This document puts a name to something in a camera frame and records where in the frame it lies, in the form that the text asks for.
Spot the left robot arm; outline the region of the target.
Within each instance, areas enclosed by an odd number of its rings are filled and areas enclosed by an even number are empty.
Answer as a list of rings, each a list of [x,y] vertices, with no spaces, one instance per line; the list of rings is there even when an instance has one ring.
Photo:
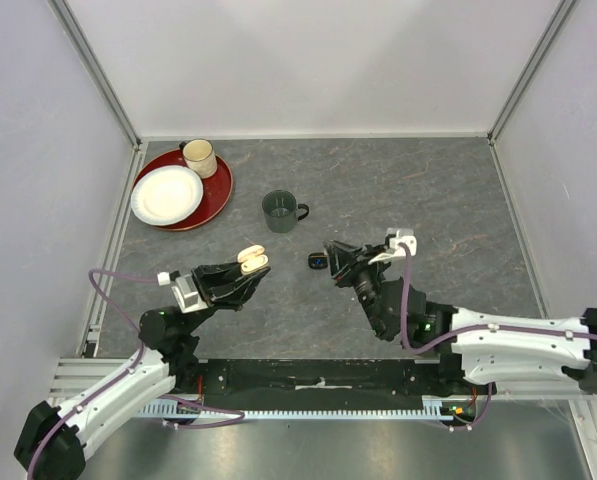
[[[75,479],[116,429],[151,401],[197,382],[195,330],[220,310],[239,311],[270,271],[266,255],[160,272],[149,283],[172,289],[176,304],[145,312],[133,328],[139,348],[112,373],[56,407],[42,401],[25,421],[14,457],[29,479]]]

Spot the black glossy charging case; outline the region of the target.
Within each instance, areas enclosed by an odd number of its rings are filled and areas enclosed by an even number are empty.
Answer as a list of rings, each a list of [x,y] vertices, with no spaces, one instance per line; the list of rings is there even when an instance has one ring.
[[[328,267],[328,258],[323,252],[314,252],[308,255],[307,263],[310,269],[321,270]]]

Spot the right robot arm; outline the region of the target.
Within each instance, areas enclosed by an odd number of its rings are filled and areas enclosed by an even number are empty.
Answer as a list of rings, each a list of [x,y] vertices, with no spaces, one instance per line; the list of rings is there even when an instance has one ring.
[[[331,277],[351,288],[375,336],[413,356],[434,353],[436,381],[455,394],[468,385],[572,380],[597,395],[597,308],[563,319],[481,313],[433,302],[411,283],[417,243],[390,234],[379,245],[325,242]]]

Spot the white earbud charging case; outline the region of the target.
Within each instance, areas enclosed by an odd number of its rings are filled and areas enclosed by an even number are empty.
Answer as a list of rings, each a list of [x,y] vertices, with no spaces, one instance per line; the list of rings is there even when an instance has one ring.
[[[265,247],[252,245],[241,250],[237,255],[237,262],[243,275],[249,275],[268,265],[269,258],[265,254]]]

